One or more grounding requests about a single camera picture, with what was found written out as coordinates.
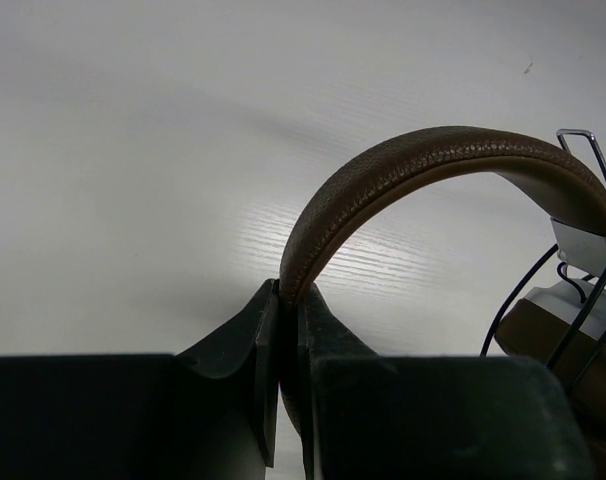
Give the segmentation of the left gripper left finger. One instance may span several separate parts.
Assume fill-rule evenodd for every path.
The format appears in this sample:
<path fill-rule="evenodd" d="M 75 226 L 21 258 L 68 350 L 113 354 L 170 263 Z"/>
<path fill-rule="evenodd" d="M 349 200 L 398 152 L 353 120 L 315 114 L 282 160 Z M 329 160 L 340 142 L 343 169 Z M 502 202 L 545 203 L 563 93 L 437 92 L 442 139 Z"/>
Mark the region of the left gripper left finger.
<path fill-rule="evenodd" d="M 261 479 L 278 284 L 179 354 L 0 357 L 0 479 Z"/>

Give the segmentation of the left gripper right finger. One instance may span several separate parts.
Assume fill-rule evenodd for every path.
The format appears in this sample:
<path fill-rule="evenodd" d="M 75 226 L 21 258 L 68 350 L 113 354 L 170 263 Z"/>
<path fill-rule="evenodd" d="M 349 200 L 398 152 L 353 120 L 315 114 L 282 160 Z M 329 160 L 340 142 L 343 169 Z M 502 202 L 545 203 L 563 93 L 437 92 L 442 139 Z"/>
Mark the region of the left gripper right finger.
<path fill-rule="evenodd" d="M 312 288 L 297 309 L 310 479 L 590 479 L 558 382 L 508 357 L 383 356 Z"/>

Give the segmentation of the brown silver headphones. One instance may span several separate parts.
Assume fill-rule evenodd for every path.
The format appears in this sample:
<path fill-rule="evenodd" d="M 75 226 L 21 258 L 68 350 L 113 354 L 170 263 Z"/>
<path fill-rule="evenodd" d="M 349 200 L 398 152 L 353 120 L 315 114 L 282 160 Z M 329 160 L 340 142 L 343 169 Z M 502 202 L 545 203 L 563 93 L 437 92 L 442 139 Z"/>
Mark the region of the brown silver headphones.
<path fill-rule="evenodd" d="M 577 413 L 596 475 L 606 479 L 606 172 L 595 175 L 558 141 L 470 126 L 441 126 L 386 140 L 356 156 L 318 189 L 297 219 L 280 262 L 279 302 L 292 316 L 345 241 L 397 200 L 431 184 L 496 174 L 550 217 L 549 256 L 575 267 L 525 294 L 516 287 L 485 337 L 505 353 L 543 362 Z"/>

